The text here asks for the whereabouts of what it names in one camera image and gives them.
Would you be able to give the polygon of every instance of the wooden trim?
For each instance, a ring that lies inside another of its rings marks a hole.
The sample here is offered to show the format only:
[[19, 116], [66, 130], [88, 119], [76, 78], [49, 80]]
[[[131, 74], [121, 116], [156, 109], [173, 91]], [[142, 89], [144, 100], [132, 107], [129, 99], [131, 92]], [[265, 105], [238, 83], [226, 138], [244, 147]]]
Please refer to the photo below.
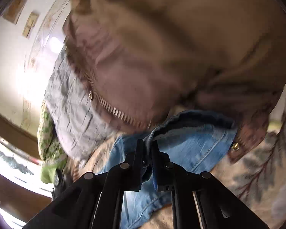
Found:
[[51, 198], [25, 189], [0, 175], [0, 208], [23, 222], [28, 222]]
[[37, 138], [0, 115], [0, 136], [27, 154], [40, 159]]

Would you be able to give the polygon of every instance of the black metal clamp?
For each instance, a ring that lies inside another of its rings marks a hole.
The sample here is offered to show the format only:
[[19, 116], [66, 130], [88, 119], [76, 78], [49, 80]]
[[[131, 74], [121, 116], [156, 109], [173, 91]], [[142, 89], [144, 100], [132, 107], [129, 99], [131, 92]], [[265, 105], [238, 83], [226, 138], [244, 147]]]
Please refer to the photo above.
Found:
[[[32, 218], [24, 229], [119, 229], [124, 191], [141, 189], [145, 145], [109, 172], [85, 173]], [[269, 229], [211, 173], [187, 172], [151, 146], [151, 166], [157, 191], [172, 194], [174, 229]]]

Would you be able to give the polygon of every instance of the metal rivet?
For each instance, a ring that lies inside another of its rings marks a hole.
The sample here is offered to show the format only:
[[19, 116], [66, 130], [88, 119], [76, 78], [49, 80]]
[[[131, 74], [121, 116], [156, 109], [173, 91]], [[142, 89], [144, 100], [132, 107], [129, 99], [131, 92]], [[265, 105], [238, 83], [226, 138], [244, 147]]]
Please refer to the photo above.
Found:
[[87, 172], [85, 175], [84, 175], [84, 178], [87, 179], [87, 180], [90, 180], [94, 177], [93, 173], [92, 172]]
[[239, 143], [234, 143], [232, 146], [231, 146], [231, 152], [237, 152], [239, 149]]
[[211, 177], [211, 174], [207, 171], [204, 171], [201, 173], [201, 176], [204, 178], [204, 179], [209, 179]]
[[122, 169], [128, 169], [129, 168], [129, 163], [121, 163], [121, 165], [120, 165], [120, 167], [122, 168]]
[[89, 92], [88, 99], [89, 99], [90, 101], [92, 101], [92, 92], [91, 92], [91, 91]]
[[169, 169], [174, 168], [174, 164], [172, 162], [167, 163], [165, 166]]

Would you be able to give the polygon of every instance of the green patterned cloth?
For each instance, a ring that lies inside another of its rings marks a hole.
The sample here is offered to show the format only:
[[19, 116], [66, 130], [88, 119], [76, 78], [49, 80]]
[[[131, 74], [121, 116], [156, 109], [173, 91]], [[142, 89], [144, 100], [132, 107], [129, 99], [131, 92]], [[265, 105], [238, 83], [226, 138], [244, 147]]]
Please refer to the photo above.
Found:
[[55, 170], [63, 170], [67, 162], [67, 154], [60, 147], [54, 122], [45, 101], [41, 106], [37, 139], [39, 155], [43, 160], [40, 179], [43, 183], [54, 183]]

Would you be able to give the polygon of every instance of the beige jacket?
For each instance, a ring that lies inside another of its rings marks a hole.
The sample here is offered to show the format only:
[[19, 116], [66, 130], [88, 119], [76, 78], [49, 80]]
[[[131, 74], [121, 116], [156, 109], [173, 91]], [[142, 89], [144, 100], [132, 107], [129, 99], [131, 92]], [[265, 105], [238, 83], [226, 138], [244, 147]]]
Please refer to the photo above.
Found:
[[286, 15], [275, 0], [71, 0], [64, 32], [97, 111], [125, 132], [169, 110], [239, 125], [238, 160], [264, 138], [286, 83]]

